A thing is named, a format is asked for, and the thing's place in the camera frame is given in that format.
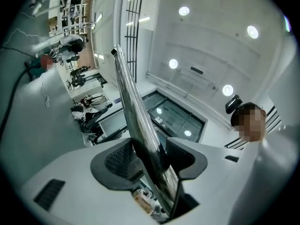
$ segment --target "glass panel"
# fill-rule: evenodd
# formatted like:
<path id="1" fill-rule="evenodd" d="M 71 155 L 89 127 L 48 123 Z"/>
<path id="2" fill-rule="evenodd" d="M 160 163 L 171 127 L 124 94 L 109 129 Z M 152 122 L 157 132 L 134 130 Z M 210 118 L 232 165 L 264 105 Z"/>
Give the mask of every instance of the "glass panel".
<path id="1" fill-rule="evenodd" d="M 159 117 L 175 134 L 179 132 L 181 126 L 189 115 L 187 112 L 168 100 L 158 108 L 154 109 L 151 114 L 156 118 Z"/>
<path id="2" fill-rule="evenodd" d="M 114 132 L 116 132 L 118 129 L 122 128 L 126 125 L 126 120 L 124 116 L 123 110 L 117 112 L 113 116 L 110 116 L 109 118 L 103 120 L 100 122 L 103 132 L 106 134 L 106 136 L 110 136 Z"/>
<path id="3" fill-rule="evenodd" d="M 192 142 L 196 142 L 199 132 L 203 124 L 195 118 L 189 117 L 185 124 L 180 129 L 177 136 Z"/>
<path id="4" fill-rule="evenodd" d="M 164 97 L 159 95 L 158 93 L 153 94 L 152 96 L 144 99 L 144 104 L 147 110 L 151 110 L 155 105 L 162 102 Z"/>
<path id="5" fill-rule="evenodd" d="M 93 83 L 93 82 L 95 82 L 95 81 L 97 81 L 97 78 L 88 79 L 88 80 L 85 81 L 84 84 Z"/>

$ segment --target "black vent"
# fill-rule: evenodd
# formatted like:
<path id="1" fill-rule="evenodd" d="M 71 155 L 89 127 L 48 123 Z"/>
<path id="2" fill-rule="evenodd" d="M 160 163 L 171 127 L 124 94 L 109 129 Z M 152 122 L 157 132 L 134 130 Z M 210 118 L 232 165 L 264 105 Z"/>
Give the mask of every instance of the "black vent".
<path id="1" fill-rule="evenodd" d="M 110 154 L 105 160 L 105 166 L 110 172 L 127 179 L 132 155 L 132 146 L 128 143 Z"/>
<path id="2" fill-rule="evenodd" d="M 228 160 L 233 161 L 235 163 L 237 163 L 238 160 L 239 160 L 238 157 L 234 157 L 234 156 L 226 156 L 225 159 L 228 159 Z"/>
<path id="3" fill-rule="evenodd" d="M 173 145 L 168 140 L 166 144 L 166 153 L 177 175 L 181 170 L 190 167 L 195 162 L 195 157 L 192 154 Z"/>
<path id="4" fill-rule="evenodd" d="M 65 185 L 65 181 L 56 179 L 50 180 L 46 186 L 39 192 L 34 201 L 40 205 L 46 211 L 49 211 L 51 205 L 56 199 L 58 193 L 60 193 L 62 187 Z"/>
<path id="5" fill-rule="evenodd" d="M 197 73 L 199 73 L 201 75 L 203 74 L 203 71 L 201 71 L 201 70 L 199 70 L 199 69 L 197 69 L 195 67 L 191 67 L 191 70 L 194 71 L 194 72 L 197 72 Z"/>

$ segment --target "metal grille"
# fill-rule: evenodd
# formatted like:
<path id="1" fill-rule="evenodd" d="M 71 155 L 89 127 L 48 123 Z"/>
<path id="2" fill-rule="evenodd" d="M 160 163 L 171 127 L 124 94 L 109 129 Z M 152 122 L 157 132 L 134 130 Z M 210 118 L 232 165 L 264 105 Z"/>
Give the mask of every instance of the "metal grille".
<path id="1" fill-rule="evenodd" d="M 137 40 L 139 33 L 139 20 L 141 13 L 142 0 L 128 0 L 126 7 L 127 34 L 127 63 L 136 82 L 136 60 L 137 60 Z"/>
<path id="2" fill-rule="evenodd" d="M 110 172 L 127 179 L 132 155 L 132 145 L 128 143 L 110 154 L 105 160 L 105 166 Z"/>
<path id="3" fill-rule="evenodd" d="M 195 157 L 192 154 L 172 144 L 168 140 L 166 142 L 166 153 L 177 175 L 181 170 L 190 167 L 195 162 Z"/>

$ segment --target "metal pole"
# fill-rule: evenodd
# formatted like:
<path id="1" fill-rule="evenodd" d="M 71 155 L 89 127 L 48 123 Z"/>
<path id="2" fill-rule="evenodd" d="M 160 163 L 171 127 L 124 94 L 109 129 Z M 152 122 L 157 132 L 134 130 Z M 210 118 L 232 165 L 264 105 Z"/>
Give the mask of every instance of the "metal pole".
<path id="1" fill-rule="evenodd" d="M 61 3 L 62 3 L 62 5 L 57 5 L 57 6 L 54 6 L 54 7 L 49 7 L 49 8 L 47 8 L 47 9 L 44 9 L 44 10 L 42 10 L 42 11 L 40 11 L 40 12 L 34 14 L 33 16 L 34 16 L 34 17 L 38 17 L 38 16 L 41 16 L 42 14 L 44 14 L 44 13 L 46 13 L 46 12 L 49 12 L 49 11 L 52 10 L 52 9 L 63 8 L 63 7 L 65 7 L 66 1 L 65 1 L 65 0 L 61 0 Z"/>
<path id="2" fill-rule="evenodd" d="M 178 178 L 168 162 L 153 128 L 120 45 L 112 51 L 123 110 L 136 155 L 160 205 L 169 215 L 174 205 Z"/>
<path id="3" fill-rule="evenodd" d="M 83 0 L 80 1 L 80 15 L 79 15 L 79 23 L 81 24 L 82 23 L 82 18 L 83 18 Z"/>

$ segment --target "ceiling panel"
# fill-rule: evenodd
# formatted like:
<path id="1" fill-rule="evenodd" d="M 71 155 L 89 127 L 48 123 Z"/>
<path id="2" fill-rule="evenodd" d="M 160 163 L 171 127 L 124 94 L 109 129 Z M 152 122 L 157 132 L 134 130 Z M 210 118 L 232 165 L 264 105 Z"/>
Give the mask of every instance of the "ceiling panel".
<path id="1" fill-rule="evenodd" d="M 182 6 L 190 9 L 187 16 L 179 15 Z M 172 84 L 228 117 L 223 86 L 251 100 L 272 64 L 282 20 L 269 0 L 160 0 L 150 71 L 167 81 L 175 73 Z M 248 35 L 249 25 L 258 29 L 258 39 Z M 170 59 L 179 63 L 175 72 Z M 188 75 L 191 66 L 205 73 Z"/>

